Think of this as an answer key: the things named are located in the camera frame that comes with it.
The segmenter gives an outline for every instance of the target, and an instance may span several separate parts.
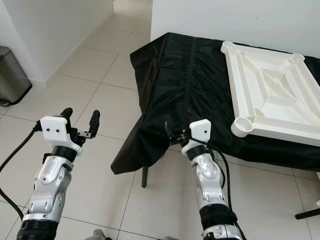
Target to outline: white wall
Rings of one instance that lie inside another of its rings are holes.
[[[153,0],[151,39],[167,32],[320,58],[320,0]]]
[[[0,0],[0,46],[11,47],[13,54],[29,78],[43,78],[40,70],[36,68],[30,58],[2,0]]]
[[[112,0],[2,1],[27,53],[41,72],[35,80],[41,82],[102,20],[113,14]]]

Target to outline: wall baseboard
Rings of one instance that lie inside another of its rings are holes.
[[[100,28],[111,18],[113,15],[113,10],[111,14],[108,14],[105,16],[105,18],[102,19],[102,21],[91,31],[88,33],[86,37],[73,49],[73,51],[62,61],[62,63],[50,74],[50,76],[45,81],[39,81],[36,79],[29,79],[32,85],[40,86],[40,87],[49,87],[53,79],[55,79],[63,70],[63,68],[71,61],[71,59],[79,52],[80,49],[82,49],[87,42],[87,40],[95,35]]]

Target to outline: trash can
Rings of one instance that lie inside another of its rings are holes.
[[[0,105],[17,104],[32,85],[8,47],[0,46]]]

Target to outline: black strap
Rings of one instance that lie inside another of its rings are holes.
[[[183,100],[183,128],[189,129],[188,125],[188,109],[190,105],[190,93],[191,93],[191,86],[192,86],[192,73],[194,69],[194,60],[195,60],[195,50],[196,50],[196,42],[197,38],[193,37],[191,42],[191,51],[190,51],[190,58],[189,58],[189,68],[186,75],[185,80],[185,90],[184,90],[184,100]]]

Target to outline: black fabric cover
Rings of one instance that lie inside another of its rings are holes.
[[[171,118],[173,131],[180,133],[185,98],[189,108],[211,121],[209,142],[224,153],[249,162],[320,171],[320,147],[232,134],[235,116],[222,42],[167,33],[130,55],[142,116],[111,165],[115,174],[150,167],[160,159],[169,147],[165,118]],[[304,62],[320,84],[320,59],[306,56]]]

